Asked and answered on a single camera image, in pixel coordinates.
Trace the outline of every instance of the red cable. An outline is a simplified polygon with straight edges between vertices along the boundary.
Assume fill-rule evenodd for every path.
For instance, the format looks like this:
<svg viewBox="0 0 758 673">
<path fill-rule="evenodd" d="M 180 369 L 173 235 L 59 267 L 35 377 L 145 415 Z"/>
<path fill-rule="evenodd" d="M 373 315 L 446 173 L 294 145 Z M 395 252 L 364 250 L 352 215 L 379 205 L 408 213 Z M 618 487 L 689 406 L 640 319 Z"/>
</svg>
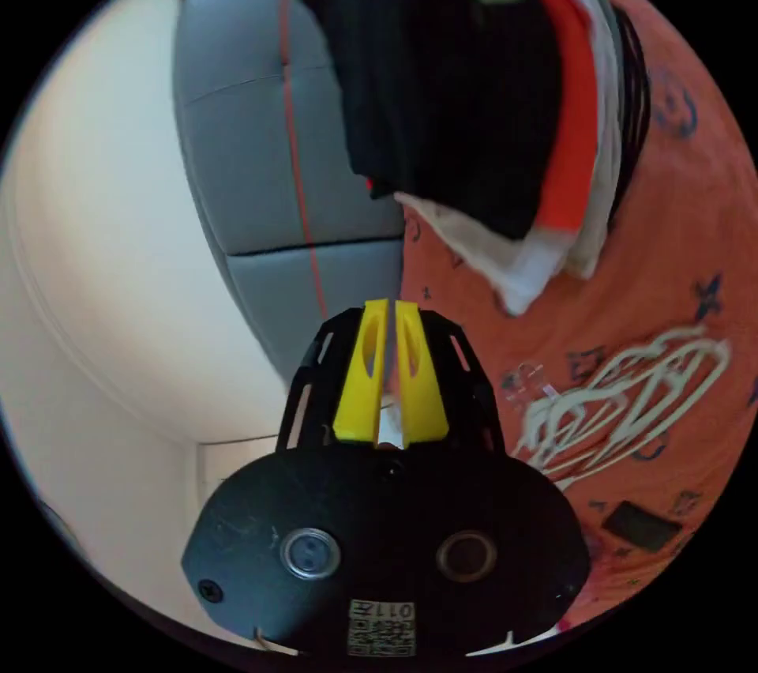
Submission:
<svg viewBox="0 0 758 673">
<path fill-rule="evenodd" d="M 298 193 L 298 207 L 300 210 L 300 222 L 302 223 L 302 234 L 305 236 L 306 244 L 310 250 L 310 267 L 313 270 L 313 283 L 316 286 L 318 306 L 321 309 L 321 316 L 324 318 L 324 320 L 326 320 L 328 318 L 328 310 L 326 308 L 324 289 L 321 286 L 321 274 L 318 272 L 316 250 L 313 248 L 313 236 L 310 234 L 310 228 L 308 226 L 306 192 L 302 184 L 302 175 L 300 173 L 300 156 L 298 153 L 298 139 L 295 132 L 295 105 L 292 98 L 289 22 L 287 16 L 289 10 L 289 2 L 290 0 L 279 1 L 280 57 L 284 77 L 284 116 L 287 120 L 287 136 L 290 142 L 290 162 L 292 166 L 292 177 L 295 179 L 295 189 Z"/>
</svg>

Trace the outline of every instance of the pile of clothes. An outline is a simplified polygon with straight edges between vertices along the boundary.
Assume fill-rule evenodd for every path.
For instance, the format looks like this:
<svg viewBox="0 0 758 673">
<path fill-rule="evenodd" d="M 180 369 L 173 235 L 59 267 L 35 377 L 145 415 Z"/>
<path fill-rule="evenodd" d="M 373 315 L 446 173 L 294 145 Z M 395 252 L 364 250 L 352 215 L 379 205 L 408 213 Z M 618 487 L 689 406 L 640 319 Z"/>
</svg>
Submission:
<svg viewBox="0 0 758 673">
<path fill-rule="evenodd" d="M 650 122 L 609 0 L 303 0 L 342 92 L 351 169 L 526 311 L 590 278 Z"/>
</svg>

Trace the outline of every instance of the screw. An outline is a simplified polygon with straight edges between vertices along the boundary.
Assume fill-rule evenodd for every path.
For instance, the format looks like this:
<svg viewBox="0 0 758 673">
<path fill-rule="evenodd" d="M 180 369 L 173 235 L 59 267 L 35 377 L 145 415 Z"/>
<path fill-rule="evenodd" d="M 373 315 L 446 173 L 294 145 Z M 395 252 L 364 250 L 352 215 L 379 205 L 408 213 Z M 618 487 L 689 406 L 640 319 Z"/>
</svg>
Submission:
<svg viewBox="0 0 758 673">
<path fill-rule="evenodd" d="M 197 585 L 197 591 L 200 592 L 200 596 L 206 602 L 218 604 L 223 599 L 221 587 L 215 581 L 210 581 L 208 578 L 204 578 Z"/>
</svg>

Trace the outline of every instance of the red cloth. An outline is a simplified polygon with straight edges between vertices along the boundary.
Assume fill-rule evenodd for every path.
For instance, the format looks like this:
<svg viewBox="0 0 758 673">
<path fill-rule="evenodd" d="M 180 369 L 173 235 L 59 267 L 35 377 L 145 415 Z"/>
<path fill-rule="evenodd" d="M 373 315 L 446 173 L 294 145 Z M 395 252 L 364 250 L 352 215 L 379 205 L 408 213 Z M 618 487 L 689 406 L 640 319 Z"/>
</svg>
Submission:
<svg viewBox="0 0 758 673">
<path fill-rule="evenodd" d="M 577 233 L 584 221 L 598 144 L 591 18 L 576 0 L 542 0 L 563 65 L 561 114 L 535 225 Z"/>
<path fill-rule="evenodd" d="M 665 438 L 566 490 L 594 558 L 565 619 L 572 626 L 627 600 L 676 557 L 723 491 L 758 410 L 755 165 L 718 86 L 677 31 L 646 0 L 612 1 L 640 35 L 653 118 L 592 279 L 555 276 L 525 315 L 511 318 L 486 280 L 408 210 L 403 249 L 401 299 L 463 326 L 495 389 L 509 452 L 521 426 L 508 420 L 506 392 L 521 363 L 543 365 L 564 391 L 620 349 L 675 325 L 702 322 L 730 341 L 724 375 Z M 681 534 L 654 554 L 630 549 L 602 528 L 625 499 L 681 522 Z"/>
</svg>

